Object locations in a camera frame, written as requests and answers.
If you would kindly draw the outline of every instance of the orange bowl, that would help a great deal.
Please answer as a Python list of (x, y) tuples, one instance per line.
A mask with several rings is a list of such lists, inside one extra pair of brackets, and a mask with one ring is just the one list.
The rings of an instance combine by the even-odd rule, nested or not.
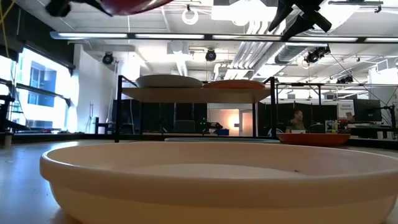
[(344, 144), (350, 134), (277, 134), (279, 140), (288, 144), (303, 146), (339, 146)]
[(240, 88), (240, 89), (256, 89), (262, 90), (264, 84), (252, 80), (221, 80), (207, 83), (204, 88)]

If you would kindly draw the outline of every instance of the person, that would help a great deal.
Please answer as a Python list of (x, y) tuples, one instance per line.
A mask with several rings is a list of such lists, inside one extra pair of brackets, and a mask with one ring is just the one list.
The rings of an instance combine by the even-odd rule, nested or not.
[(300, 110), (294, 110), (294, 118), (290, 120), (290, 124), (287, 126), (286, 133), (291, 130), (305, 130), (303, 123), (303, 112)]

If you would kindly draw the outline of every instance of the white plate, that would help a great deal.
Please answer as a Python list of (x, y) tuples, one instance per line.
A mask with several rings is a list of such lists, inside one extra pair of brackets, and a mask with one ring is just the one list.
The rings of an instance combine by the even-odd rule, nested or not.
[(283, 144), (134, 142), (46, 152), (40, 173), (82, 223), (375, 224), (398, 159)]
[(145, 75), (136, 80), (140, 88), (201, 88), (203, 83), (192, 77), (181, 75)]

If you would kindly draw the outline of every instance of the computer monitor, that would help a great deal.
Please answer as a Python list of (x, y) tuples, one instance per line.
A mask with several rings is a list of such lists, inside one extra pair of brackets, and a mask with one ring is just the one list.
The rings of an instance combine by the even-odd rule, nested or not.
[(379, 100), (354, 100), (355, 121), (382, 121)]

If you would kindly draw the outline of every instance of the red object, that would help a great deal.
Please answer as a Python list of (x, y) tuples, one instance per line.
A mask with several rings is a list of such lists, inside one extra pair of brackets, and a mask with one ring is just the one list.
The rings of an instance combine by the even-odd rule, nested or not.
[(257, 89), (265, 88), (264, 84), (251, 80), (222, 80), (207, 83), (204, 88), (240, 88), (240, 89)]
[(163, 6), (172, 0), (101, 0), (104, 10), (112, 15), (134, 15)]
[(339, 146), (344, 144), (350, 134), (277, 134), (281, 142), (303, 146)]

